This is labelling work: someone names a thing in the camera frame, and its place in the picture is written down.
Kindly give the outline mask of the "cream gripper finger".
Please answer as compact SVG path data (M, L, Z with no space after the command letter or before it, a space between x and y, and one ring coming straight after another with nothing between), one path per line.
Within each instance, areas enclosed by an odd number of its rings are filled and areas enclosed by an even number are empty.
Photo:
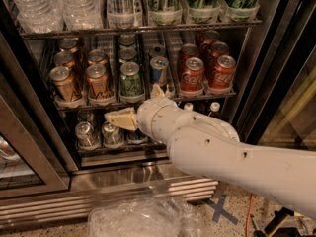
M136 131L138 129L136 121L136 111L134 108L125 108L119 111L112 111L104 114L106 121L116 127Z
M154 98L164 97L164 96L165 96L165 93L161 89L161 87L158 84L153 84L152 85L152 90L151 90L151 93L150 93L150 98L154 99Z

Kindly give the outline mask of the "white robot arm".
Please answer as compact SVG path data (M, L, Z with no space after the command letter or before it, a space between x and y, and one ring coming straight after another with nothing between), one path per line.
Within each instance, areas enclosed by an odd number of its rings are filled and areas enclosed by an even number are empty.
M167 146L182 172L240 186L316 218L316 153L245 144L227 122L183 110L165 96L105 114L112 125L140 130Z

